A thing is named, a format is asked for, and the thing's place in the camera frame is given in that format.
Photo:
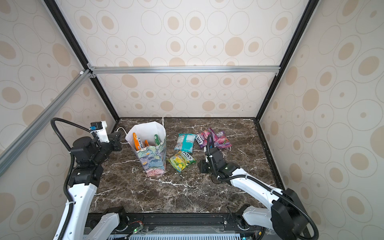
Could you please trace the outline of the orange snack packet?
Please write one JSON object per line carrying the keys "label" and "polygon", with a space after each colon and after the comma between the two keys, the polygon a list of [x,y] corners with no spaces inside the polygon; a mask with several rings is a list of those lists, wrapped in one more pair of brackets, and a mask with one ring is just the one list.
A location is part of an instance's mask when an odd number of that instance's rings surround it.
{"label": "orange snack packet", "polygon": [[140,138],[137,136],[136,133],[133,133],[133,140],[134,140],[136,151],[139,151],[142,148],[142,144],[141,144]]}

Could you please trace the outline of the yellow green snack packet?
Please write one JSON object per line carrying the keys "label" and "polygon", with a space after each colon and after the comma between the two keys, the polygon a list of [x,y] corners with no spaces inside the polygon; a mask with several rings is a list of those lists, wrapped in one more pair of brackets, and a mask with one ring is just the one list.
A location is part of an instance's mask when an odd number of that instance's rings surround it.
{"label": "yellow green snack packet", "polygon": [[196,160],[190,153],[182,151],[176,153],[174,156],[169,158],[168,161],[172,165],[172,167],[178,172],[181,172],[182,170],[196,162]]}

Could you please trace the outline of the white floral paper bag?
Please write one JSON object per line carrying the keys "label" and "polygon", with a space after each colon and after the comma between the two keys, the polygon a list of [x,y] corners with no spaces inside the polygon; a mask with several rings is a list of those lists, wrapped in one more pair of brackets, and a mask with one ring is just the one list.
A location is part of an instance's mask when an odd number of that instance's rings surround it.
{"label": "white floral paper bag", "polygon": [[[117,130],[122,130],[126,134],[124,143],[132,148],[148,177],[162,176],[166,172],[167,143],[164,119],[161,123],[149,122],[135,125],[128,132],[122,127]],[[139,151],[135,149],[133,133],[136,133],[141,140],[142,148]],[[161,140],[159,146],[155,144],[155,134],[159,135]],[[145,140],[149,142],[149,147],[145,146]]]}

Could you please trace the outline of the teal snack packet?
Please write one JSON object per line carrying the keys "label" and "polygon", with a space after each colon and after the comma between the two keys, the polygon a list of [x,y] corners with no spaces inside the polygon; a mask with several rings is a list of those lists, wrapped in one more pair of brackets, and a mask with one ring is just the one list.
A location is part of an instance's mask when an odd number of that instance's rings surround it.
{"label": "teal snack packet", "polygon": [[179,134],[174,150],[192,153],[195,139],[195,134]]}

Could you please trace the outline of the green Fox's spring tea packet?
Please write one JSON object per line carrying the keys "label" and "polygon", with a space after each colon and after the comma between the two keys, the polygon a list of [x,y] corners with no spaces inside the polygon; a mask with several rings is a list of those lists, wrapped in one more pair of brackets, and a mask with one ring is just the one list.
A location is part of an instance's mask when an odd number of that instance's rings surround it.
{"label": "green Fox's spring tea packet", "polygon": [[155,140],[155,144],[156,144],[157,146],[159,146],[159,145],[161,144],[161,140],[160,140],[160,138],[159,138],[159,135],[155,134],[155,135],[154,135],[154,140]]}

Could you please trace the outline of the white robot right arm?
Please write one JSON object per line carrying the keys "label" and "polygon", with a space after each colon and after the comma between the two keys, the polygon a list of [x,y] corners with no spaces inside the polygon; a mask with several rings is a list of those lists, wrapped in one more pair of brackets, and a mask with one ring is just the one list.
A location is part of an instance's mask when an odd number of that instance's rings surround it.
{"label": "white robot right arm", "polygon": [[244,205],[234,216],[238,228],[246,231],[262,227],[275,231],[282,240],[303,240],[309,216],[293,190],[272,187],[248,174],[234,163],[225,161],[218,148],[204,148],[201,173],[211,174],[220,183],[234,186],[259,201],[263,208]]}

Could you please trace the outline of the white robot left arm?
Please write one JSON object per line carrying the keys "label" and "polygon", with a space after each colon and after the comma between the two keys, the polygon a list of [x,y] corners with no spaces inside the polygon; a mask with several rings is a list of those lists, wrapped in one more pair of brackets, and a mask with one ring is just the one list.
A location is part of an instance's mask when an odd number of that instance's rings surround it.
{"label": "white robot left arm", "polygon": [[81,137],[70,148],[71,163],[69,175],[64,183],[67,197],[55,240],[82,240],[92,199],[99,187],[104,171],[102,164],[112,152],[122,150],[121,133],[107,135],[108,141],[101,142],[98,136]]}

